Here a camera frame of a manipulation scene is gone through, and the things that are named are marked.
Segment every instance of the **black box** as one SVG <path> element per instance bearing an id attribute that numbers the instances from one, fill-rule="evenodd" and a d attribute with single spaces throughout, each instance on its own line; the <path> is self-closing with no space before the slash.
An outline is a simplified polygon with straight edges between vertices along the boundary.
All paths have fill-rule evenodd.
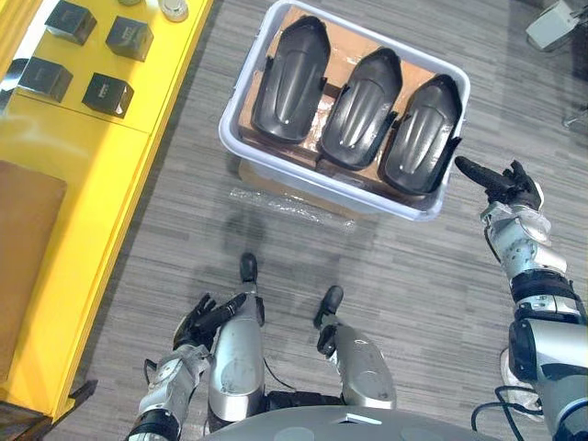
<path id="1" fill-rule="evenodd" d="M 107 37 L 108 47 L 117 55 L 144 62 L 153 41 L 147 23 L 117 17 Z"/>
<path id="2" fill-rule="evenodd" d="M 94 73 L 82 102 L 96 112 L 125 118 L 133 94 L 126 81 Z"/>
<path id="3" fill-rule="evenodd" d="M 79 45 L 88 40 L 95 25 L 96 19 L 87 8 L 63 0 L 45 22 L 51 34 Z"/>
<path id="4" fill-rule="evenodd" d="M 60 64 L 32 57 L 18 85 L 61 103 L 72 78 L 72 74 Z"/>

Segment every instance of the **cardboard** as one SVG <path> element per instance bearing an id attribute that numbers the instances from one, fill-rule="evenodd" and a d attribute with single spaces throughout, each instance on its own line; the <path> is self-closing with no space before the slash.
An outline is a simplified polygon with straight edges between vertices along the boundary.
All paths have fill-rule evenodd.
<path id="1" fill-rule="evenodd" d="M 301 9 L 298 9 L 295 6 L 290 8 L 289 12 L 284 17 L 280 30 L 277 32 L 269 46 L 267 51 L 268 56 L 274 56 L 276 53 L 277 45 L 283 30 L 304 15 L 305 13 Z M 341 87 L 343 87 L 353 72 L 356 64 L 363 57 L 369 55 L 379 47 L 376 41 L 357 35 L 356 33 L 335 25 L 328 20 L 324 20 L 323 22 L 327 28 L 329 41 L 331 42 L 331 57 L 324 74 L 327 78 L 327 86 L 324 89 L 321 103 L 314 116 L 311 131 L 307 138 L 301 144 L 280 144 L 274 140 L 268 139 L 252 127 L 251 116 L 253 113 L 253 106 L 263 76 L 263 72 L 257 71 L 254 73 L 251 87 L 247 92 L 247 97 L 243 104 L 241 115 L 239 116 L 239 132 L 243 137 L 243 140 L 255 148 L 274 154 L 280 158 L 287 159 L 292 163 L 311 170 L 316 170 L 319 173 L 346 182 L 352 186 L 364 188 L 367 191 L 377 193 L 383 197 L 391 198 L 399 202 L 406 202 L 408 200 L 414 201 L 415 197 L 402 194 L 389 186 L 386 182 L 382 181 L 378 175 L 381 158 L 393 139 L 394 128 L 391 128 L 384 137 L 376 155 L 376 159 L 370 166 L 363 170 L 347 170 L 336 164 L 330 163 L 326 159 L 322 159 L 317 147 L 317 142 L 321 138 L 322 129 L 326 124 L 326 120 L 333 108 L 334 101 L 337 98 Z M 398 113 L 396 121 L 401 119 L 414 91 L 435 76 L 434 73 L 405 61 L 401 61 L 401 69 L 402 90 L 393 107 L 393 110 Z"/>
<path id="2" fill-rule="evenodd" d="M 8 376 L 65 189 L 59 179 L 0 161 L 0 381 Z"/>

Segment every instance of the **white object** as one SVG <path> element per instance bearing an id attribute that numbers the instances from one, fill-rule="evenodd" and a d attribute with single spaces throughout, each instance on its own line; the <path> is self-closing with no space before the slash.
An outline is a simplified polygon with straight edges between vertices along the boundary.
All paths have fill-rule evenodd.
<path id="1" fill-rule="evenodd" d="M 296 6 L 319 19 L 329 20 L 343 28 L 352 30 L 356 34 L 376 41 L 381 46 L 392 48 L 401 59 L 407 62 L 438 74 L 450 75 L 458 85 L 459 97 L 464 109 L 455 128 L 455 136 L 460 134 L 463 115 L 469 98 L 469 78 L 457 66 L 418 51 L 397 40 L 362 28 L 319 8 L 296 0 L 280 0 L 268 9 L 259 33 L 245 59 L 239 78 L 234 86 L 232 97 L 222 114 L 219 124 L 219 135 L 222 143 L 234 154 L 250 161 L 258 175 L 278 181 L 297 190 L 311 193 L 319 198 L 330 200 L 349 209 L 366 214 L 391 213 L 411 221 L 429 221 L 435 218 L 443 205 L 451 165 L 447 168 L 441 185 L 434 193 L 412 203 L 412 205 L 404 205 L 370 193 L 362 188 L 337 181 L 270 153 L 262 152 L 242 141 L 238 125 L 239 115 L 241 114 L 247 91 L 251 86 L 254 72 L 263 71 L 266 64 L 267 49 L 291 6 Z"/>
<path id="2" fill-rule="evenodd" d="M 543 11 L 526 29 L 526 34 L 540 49 L 545 49 L 572 32 L 580 22 L 579 18 L 571 16 L 572 12 L 566 2 L 560 0 Z"/>
<path id="3" fill-rule="evenodd" d="M 508 347 L 503 350 L 500 354 L 500 374 L 503 377 L 503 382 L 506 386 L 518 386 L 520 388 L 529 388 L 533 389 L 533 387 L 528 384 L 524 383 L 523 381 L 519 380 L 515 377 L 515 374 L 508 366 Z M 508 402 L 515 402 L 520 404 L 521 406 L 526 407 L 530 411 L 540 411 L 541 406 L 537 404 L 537 394 L 534 392 L 525 392 L 524 390 L 508 390 L 506 392 L 507 401 Z M 543 415 L 532 415 L 530 413 L 521 413 L 522 415 L 526 416 L 527 418 L 535 421 L 536 423 L 542 423 L 545 419 Z"/>
<path id="4" fill-rule="evenodd" d="M 159 0 L 159 7 L 170 21 L 180 22 L 187 18 L 186 0 Z"/>

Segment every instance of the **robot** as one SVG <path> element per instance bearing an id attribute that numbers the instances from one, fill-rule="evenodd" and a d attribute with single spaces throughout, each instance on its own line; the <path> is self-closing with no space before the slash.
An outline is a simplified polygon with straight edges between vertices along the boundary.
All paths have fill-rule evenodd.
<path id="1" fill-rule="evenodd" d="M 507 369 L 530 385 L 542 409 L 529 411 L 506 402 L 498 392 L 500 402 L 492 405 L 503 407 L 509 423 L 509 409 L 542 413 L 554 440 L 588 439 L 586 312 L 565 277 L 565 259 L 550 248 L 541 188 L 517 161 L 501 175 L 465 157 L 458 157 L 456 165 L 488 196 L 489 206 L 481 214 L 484 237 L 508 277 L 515 305 Z M 173 352 L 154 367 L 129 441 L 178 440 L 190 398 L 207 369 L 207 440 L 493 439 L 479 434 L 475 424 L 476 414 L 489 404 L 472 414 L 473 430 L 395 410 L 392 378 L 382 354 L 366 335 L 337 317 L 343 300 L 337 286 L 325 294 L 313 324 L 320 332 L 318 351 L 341 377 L 341 396 L 266 394 L 260 332 L 265 315 L 256 279 L 255 258 L 244 254 L 238 294 L 218 308 L 205 296 L 179 324 Z M 522 439 L 518 431 L 515 435 Z"/>

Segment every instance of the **cardboard sheet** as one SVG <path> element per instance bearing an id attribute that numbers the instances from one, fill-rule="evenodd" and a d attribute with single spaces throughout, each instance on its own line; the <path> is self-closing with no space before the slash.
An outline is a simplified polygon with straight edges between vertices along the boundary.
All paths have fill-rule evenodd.
<path id="1" fill-rule="evenodd" d="M 0 381 L 6 380 L 66 184 L 0 161 Z"/>

